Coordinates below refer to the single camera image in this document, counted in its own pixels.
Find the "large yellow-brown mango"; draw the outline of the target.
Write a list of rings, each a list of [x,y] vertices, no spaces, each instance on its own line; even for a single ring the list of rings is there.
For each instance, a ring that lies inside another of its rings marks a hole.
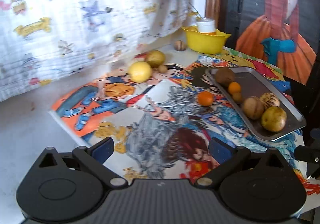
[[[261,116],[261,125],[265,130],[271,132],[281,131],[287,120],[287,113],[278,106],[269,107]]]

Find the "small brown round fruit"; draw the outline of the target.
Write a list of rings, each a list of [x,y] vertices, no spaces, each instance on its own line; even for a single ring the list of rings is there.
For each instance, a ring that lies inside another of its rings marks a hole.
[[[232,98],[237,104],[241,104],[244,100],[240,92],[233,93]]]

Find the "small orange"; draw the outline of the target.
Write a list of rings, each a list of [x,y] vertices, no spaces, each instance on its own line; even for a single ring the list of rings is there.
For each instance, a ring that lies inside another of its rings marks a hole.
[[[214,102],[214,96],[208,91],[202,91],[197,94],[197,102],[201,106],[209,107]]]
[[[235,81],[231,82],[228,86],[228,93],[230,95],[241,93],[241,85]]]

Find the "striped pepino melon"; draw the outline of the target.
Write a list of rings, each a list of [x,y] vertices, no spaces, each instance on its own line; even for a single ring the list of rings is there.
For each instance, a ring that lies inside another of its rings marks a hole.
[[[280,100],[277,96],[271,92],[266,92],[260,96],[260,101],[263,103],[264,109],[267,110],[269,107],[279,107]]]

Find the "brown kiwi fruit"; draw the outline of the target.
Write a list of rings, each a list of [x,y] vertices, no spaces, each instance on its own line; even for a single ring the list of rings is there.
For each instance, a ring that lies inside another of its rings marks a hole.
[[[228,67],[219,68],[216,71],[214,78],[217,83],[225,87],[228,87],[229,84],[235,80],[234,72]]]

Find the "yellow lemon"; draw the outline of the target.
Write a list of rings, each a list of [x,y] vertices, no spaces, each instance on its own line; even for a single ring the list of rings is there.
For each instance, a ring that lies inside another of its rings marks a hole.
[[[152,67],[144,61],[138,61],[129,67],[130,80],[135,83],[145,82],[152,75]]]

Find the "tiny brown fruit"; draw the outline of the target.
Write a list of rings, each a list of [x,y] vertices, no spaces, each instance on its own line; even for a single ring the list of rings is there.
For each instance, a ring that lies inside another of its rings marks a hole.
[[[161,73],[161,74],[165,74],[167,71],[168,71],[168,67],[165,66],[165,65],[160,65],[158,67],[158,72]]]

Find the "green-yellow mango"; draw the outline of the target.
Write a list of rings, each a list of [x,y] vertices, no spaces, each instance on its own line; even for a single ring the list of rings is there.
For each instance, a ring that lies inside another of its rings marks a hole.
[[[165,54],[159,50],[147,52],[144,61],[152,68],[157,68],[165,62]]]

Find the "colourful cartoon drawings mat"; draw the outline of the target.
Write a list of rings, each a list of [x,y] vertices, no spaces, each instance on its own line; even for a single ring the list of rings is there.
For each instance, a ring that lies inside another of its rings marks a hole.
[[[52,106],[53,117],[75,139],[93,146],[110,137],[114,152],[106,166],[121,177],[188,178],[191,181],[220,164],[209,152],[217,138],[235,148],[253,152],[277,148],[302,181],[308,196],[319,194],[319,181],[308,179],[306,163],[293,152],[302,145],[301,131],[276,141],[256,138],[205,72],[225,59],[198,59],[184,67],[170,63],[168,71],[154,71],[145,82],[132,82],[120,67],[66,94]],[[209,107],[198,104],[197,94],[214,96]]]

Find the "metal tray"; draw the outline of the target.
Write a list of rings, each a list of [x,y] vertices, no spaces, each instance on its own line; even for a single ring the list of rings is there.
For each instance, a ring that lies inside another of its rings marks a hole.
[[[276,141],[306,126],[300,111],[254,69],[209,68],[205,74],[256,138]]]

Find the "yellow plastic bowl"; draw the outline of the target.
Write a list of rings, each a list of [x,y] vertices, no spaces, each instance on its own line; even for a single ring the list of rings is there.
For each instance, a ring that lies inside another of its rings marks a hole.
[[[216,29],[215,34],[200,33],[197,31],[196,26],[181,27],[185,32],[187,46],[196,52],[203,54],[219,54],[227,39],[231,37],[230,33],[221,32]]]

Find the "white and orange jar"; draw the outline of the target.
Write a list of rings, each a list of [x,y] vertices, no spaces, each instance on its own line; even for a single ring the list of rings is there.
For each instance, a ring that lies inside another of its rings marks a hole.
[[[197,18],[196,19],[197,31],[204,34],[215,35],[216,24],[215,20],[211,18]]]

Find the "white cartoon print curtain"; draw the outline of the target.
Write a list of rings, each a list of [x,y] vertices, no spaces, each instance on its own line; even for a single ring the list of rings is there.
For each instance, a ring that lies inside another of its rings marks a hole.
[[[139,53],[179,29],[189,0],[1,0],[1,100]]]

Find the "painted girl poster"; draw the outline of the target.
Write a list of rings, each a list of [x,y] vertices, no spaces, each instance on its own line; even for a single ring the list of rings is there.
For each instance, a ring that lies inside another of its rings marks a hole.
[[[238,0],[235,49],[306,84],[319,48],[319,0]]]

